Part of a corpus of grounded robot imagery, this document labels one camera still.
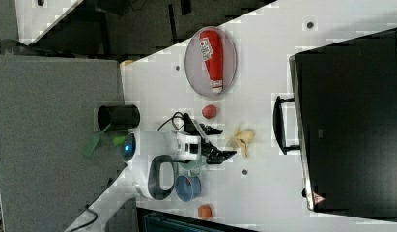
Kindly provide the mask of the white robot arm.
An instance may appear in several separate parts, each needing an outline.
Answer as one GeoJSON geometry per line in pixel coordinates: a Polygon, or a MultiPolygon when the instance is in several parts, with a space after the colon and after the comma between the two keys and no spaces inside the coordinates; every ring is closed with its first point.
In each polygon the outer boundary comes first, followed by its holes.
{"type": "Polygon", "coordinates": [[[193,123],[182,130],[131,132],[122,141],[122,158],[133,175],[136,192],[152,200],[164,200],[177,185],[162,185],[163,169],[176,178],[175,163],[219,165],[236,151],[221,151],[208,139],[203,128],[193,123]]]}

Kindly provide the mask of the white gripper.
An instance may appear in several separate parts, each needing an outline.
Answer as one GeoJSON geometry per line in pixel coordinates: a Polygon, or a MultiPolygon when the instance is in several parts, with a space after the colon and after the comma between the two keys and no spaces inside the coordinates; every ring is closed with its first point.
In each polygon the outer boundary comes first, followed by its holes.
{"type": "MultiPolygon", "coordinates": [[[[223,130],[213,128],[209,125],[201,124],[201,129],[205,135],[220,135],[223,130]]],[[[178,141],[178,160],[198,160],[201,158],[201,137],[189,135],[181,131],[177,133],[178,141]]],[[[236,151],[221,151],[212,145],[211,142],[202,143],[202,155],[206,158],[207,164],[222,164],[232,157],[236,151]]]]}

